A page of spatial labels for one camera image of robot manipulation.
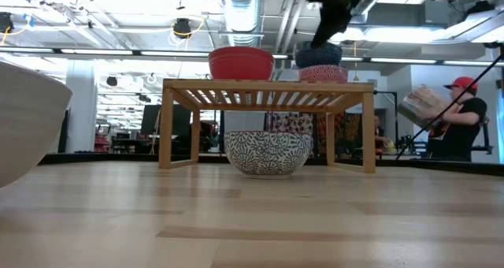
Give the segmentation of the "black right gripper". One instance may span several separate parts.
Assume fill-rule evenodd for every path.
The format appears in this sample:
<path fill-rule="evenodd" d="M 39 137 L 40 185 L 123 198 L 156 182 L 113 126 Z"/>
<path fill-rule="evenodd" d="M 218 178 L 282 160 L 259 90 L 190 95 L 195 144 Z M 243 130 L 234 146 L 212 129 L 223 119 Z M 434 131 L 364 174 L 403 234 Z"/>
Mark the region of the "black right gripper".
<path fill-rule="evenodd" d="M 351 18 L 351 0 L 308 0 L 308 2 L 321 4 L 321 23 L 318 25 L 310 44 L 312 48 L 318 48 L 329 41 L 335 34 L 340 33 L 343 26 L 348 24 Z"/>

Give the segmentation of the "blue patterned bowl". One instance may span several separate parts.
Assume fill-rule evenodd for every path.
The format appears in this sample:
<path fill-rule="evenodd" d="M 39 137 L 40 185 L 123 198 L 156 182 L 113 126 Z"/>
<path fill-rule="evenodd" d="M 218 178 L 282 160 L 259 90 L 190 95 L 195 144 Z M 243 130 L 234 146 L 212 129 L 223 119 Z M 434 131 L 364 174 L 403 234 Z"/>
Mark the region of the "blue patterned bowl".
<path fill-rule="evenodd" d="M 342 60 L 342 48 L 333 43 L 324 43 L 312 48 L 310 41 L 299 42 L 295 46 L 295 64 L 300 68 L 316 65 L 339 65 Z"/>

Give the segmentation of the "red patterned bowl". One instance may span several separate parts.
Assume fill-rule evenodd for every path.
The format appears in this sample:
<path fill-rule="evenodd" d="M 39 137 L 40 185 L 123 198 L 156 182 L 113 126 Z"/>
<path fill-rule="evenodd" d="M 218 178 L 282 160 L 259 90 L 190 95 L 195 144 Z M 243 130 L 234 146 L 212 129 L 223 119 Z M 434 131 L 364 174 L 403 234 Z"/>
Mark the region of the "red patterned bowl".
<path fill-rule="evenodd" d="M 315 65 L 298 71 L 300 81 L 309 83 L 346 83 L 348 71 L 345 67 L 337 65 Z"/>

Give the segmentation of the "plain orange-red bowl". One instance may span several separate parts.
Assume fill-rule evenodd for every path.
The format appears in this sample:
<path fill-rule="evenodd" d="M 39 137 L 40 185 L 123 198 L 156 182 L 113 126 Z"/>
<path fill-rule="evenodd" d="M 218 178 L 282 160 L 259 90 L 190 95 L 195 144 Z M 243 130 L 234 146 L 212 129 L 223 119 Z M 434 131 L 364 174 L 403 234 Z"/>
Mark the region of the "plain orange-red bowl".
<path fill-rule="evenodd" d="M 274 58 L 254 47 L 223 47 L 208 55 L 214 80 L 269 80 Z"/>

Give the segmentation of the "yellow-lined grey floral bowl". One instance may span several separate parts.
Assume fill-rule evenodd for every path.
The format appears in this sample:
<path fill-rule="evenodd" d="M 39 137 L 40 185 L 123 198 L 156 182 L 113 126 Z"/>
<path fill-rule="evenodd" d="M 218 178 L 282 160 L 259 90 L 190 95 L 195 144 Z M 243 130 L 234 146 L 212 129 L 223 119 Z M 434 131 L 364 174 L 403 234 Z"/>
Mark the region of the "yellow-lined grey floral bowl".
<path fill-rule="evenodd" d="M 313 138 L 296 132 L 236 131 L 224 134 L 228 161 L 246 177 L 286 179 L 302 167 Z"/>

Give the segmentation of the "slatted wooden shelf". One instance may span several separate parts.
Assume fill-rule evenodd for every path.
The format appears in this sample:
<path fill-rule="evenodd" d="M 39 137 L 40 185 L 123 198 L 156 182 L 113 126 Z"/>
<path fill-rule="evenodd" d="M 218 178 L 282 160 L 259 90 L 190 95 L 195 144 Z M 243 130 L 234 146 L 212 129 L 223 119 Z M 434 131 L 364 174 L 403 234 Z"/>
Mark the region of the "slatted wooden shelf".
<path fill-rule="evenodd" d="M 193 116 L 191 152 L 188 160 L 172 160 L 173 103 L 189 109 Z M 351 166 L 335 160 L 334 117 L 362 105 L 362 164 Z M 200 112 L 239 110 L 303 112 L 326 115 L 326 162 L 330 167 L 374 173 L 376 171 L 374 86 L 370 83 L 307 83 L 265 80 L 165 79 L 162 86 L 161 132 L 158 167 L 175 169 L 198 163 Z"/>

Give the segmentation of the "patterned fabric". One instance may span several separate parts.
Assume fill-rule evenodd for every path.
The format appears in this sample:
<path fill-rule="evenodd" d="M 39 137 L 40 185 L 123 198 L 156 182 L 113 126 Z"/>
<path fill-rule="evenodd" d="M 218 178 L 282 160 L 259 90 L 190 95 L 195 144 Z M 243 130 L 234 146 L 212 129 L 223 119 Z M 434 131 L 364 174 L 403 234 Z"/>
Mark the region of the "patterned fabric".
<path fill-rule="evenodd" d="M 267 129 L 273 132 L 313 134 L 313 115 L 301 112 L 273 112 L 268 115 Z"/>

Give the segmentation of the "cardboard box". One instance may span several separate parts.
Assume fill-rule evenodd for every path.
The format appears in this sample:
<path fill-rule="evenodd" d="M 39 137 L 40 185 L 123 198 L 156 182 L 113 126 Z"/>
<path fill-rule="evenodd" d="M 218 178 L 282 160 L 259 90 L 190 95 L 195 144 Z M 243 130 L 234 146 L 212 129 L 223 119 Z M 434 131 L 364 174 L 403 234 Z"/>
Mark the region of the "cardboard box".
<path fill-rule="evenodd" d="M 418 127 L 425 127 L 429 120 L 425 120 L 422 114 L 429 110 L 436 110 L 438 113 L 446 109 L 450 101 L 434 92 L 432 89 L 421 86 L 411 91 L 398 105 L 398 112 L 413 122 Z"/>

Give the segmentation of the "person with red cap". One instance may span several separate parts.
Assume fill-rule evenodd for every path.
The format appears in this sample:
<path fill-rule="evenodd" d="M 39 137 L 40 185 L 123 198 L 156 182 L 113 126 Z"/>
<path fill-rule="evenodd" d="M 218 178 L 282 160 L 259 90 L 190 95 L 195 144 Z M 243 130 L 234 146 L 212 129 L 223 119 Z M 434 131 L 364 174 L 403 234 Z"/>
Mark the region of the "person with red cap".
<path fill-rule="evenodd" d="M 429 133 L 429 158 L 471 162 L 473 143 L 486 117 L 487 103 L 476 97 L 478 86 L 472 77 L 460 76 L 445 88 L 450 90 L 454 105 Z"/>

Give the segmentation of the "dark computer monitor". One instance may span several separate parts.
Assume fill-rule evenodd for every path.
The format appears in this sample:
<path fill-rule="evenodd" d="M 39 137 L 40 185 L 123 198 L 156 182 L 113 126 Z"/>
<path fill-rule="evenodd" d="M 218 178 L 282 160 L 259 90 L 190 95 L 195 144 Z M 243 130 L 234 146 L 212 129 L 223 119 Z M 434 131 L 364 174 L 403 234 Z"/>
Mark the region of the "dark computer monitor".
<path fill-rule="evenodd" d="M 140 132 L 151 135 L 154 130 L 161 131 L 160 114 L 161 105 L 146 105 L 143 111 L 143 119 Z M 191 111 L 184 106 L 174 104 L 172 107 L 172 134 L 174 136 L 186 136 L 191 130 Z"/>

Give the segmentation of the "plain white bowl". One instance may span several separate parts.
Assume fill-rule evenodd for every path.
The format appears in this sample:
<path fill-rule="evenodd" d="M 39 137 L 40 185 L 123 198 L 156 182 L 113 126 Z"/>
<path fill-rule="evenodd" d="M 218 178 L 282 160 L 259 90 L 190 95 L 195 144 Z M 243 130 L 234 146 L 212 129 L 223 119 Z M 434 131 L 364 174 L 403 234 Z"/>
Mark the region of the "plain white bowl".
<path fill-rule="evenodd" d="M 71 97 L 72 91 L 51 77 L 0 62 L 0 188 L 49 152 Z"/>

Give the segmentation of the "silver ventilation duct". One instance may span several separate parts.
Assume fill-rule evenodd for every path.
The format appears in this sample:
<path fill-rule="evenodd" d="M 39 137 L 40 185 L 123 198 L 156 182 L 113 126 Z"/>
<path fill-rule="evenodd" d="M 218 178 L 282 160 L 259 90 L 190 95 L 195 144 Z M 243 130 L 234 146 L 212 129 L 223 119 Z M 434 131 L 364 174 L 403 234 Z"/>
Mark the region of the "silver ventilation duct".
<path fill-rule="evenodd" d="M 223 0 L 224 20 L 234 47 L 259 47 L 261 0 Z"/>

